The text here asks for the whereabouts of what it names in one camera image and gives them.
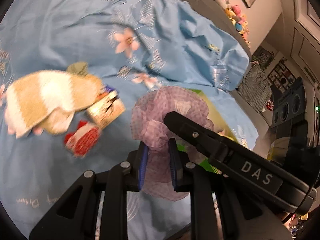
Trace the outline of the purple mesh bath pouf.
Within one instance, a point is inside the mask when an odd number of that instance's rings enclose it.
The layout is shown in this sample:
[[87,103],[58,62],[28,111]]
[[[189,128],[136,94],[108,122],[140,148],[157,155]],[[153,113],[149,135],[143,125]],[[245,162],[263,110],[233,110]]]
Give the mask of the purple mesh bath pouf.
[[133,139],[144,142],[149,148],[143,191],[153,197],[175,202],[185,198],[187,193],[177,193],[173,188],[169,139],[175,138],[190,161],[196,164],[203,162],[205,156],[165,126],[164,117],[172,111],[214,130],[213,122],[208,119],[208,105],[198,94],[181,87],[162,86],[137,100],[132,109],[131,132]]

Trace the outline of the yellow white knitted towel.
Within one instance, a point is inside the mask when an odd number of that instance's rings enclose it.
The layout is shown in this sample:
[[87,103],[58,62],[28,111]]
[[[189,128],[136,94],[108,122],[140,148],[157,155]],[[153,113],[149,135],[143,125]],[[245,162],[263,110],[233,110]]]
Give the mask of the yellow white knitted towel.
[[5,86],[3,105],[8,107],[16,138],[28,135],[36,126],[59,135],[67,132],[76,112],[95,103],[102,88],[102,81],[91,74],[41,70]]

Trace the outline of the grey blue plush bunny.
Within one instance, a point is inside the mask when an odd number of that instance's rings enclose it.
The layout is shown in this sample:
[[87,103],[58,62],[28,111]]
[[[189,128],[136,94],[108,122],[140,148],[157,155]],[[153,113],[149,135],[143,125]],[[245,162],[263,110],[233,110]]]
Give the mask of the grey blue plush bunny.
[[[3,106],[3,103],[7,101],[7,93],[5,91],[5,84],[1,85],[1,106]],[[8,127],[8,134],[9,135],[15,135],[16,134],[16,128],[12,122],[11,116],[8,112],[8,107],[5,107],[4,110],[4,120]],[[36,126],[31,130],[35,135],[41,135],[44,131],[44,129],[40,126]]]

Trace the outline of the small printed card pack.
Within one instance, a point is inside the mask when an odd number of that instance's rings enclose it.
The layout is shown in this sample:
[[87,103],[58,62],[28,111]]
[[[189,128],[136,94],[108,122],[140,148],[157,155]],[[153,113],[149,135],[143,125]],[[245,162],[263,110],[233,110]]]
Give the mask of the small printed card pack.
[[95,103],[86,112],[89,118],[100,128],[105,129],[110,123],[125,112],[126,108],[118,92],[105,85]]

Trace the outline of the green cardboard box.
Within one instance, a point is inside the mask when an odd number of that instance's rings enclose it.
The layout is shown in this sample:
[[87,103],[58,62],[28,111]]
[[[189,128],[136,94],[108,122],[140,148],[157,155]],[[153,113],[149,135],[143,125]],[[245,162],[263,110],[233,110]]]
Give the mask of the green cardboard box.
[[[233,134],[232,130],[227,125],[227,122],[223,119],[219,111],[216,109],[216,107],[211,103],[211,101],[207,98],[207,96],[204,94],[203,91],[198,89],[191,89],[194,93],[196,93],[202,100],[204,100],[208,106],[209,113],[207,115],[207,118],[212,121],[214,124],[213,131],[218,133],[221,136],[227,137],[228,139],[231,139],[234,142],[239,142],[235,135]],[[188,146],[185,141],[182,139],[178,139],[177,141],[177,148],[180,151],[186,152],[188,154],[191,154],[191,161],[199,164],[202,166],[206,171],[221,174],[222,172],[218,170],[216,167],[213,167],[210,165],[207,161],[207,158],[200,155],[196,152],[195,148],[193,146]]]

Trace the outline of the light blue floral cloth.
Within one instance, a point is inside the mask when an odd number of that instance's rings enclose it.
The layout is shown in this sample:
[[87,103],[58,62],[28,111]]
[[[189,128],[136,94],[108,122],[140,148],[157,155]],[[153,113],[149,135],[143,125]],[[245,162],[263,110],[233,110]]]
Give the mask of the light blue floral cloth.
[[[204,92],[236,138],[249,148],[258,132],[231,96],[249,56],[229,33],[182,0],[15,0],[1,22],[1,83],[30,73],[88,63],[115,88],[125,112],[84,158],[62,136],[16,139],[1,122],[1,203],[24,236],[86,170],[103,172],[138,148],[131,110],[146,81]],[[140,75],[143,82],[137,83]]]

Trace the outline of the colourful plush toys pile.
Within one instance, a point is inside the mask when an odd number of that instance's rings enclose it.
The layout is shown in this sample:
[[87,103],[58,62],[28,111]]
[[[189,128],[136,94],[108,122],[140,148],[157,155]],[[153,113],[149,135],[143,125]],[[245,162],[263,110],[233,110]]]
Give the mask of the colourful plush toys pile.
[[231,5],[229,0],[216,0],[223,11],[226,13],[229,20],[234,25],[236,31],[244,39],[248,48],[251,48],[251,43],[248,40],[249,28],[247,16],[241,12],[238,5]]

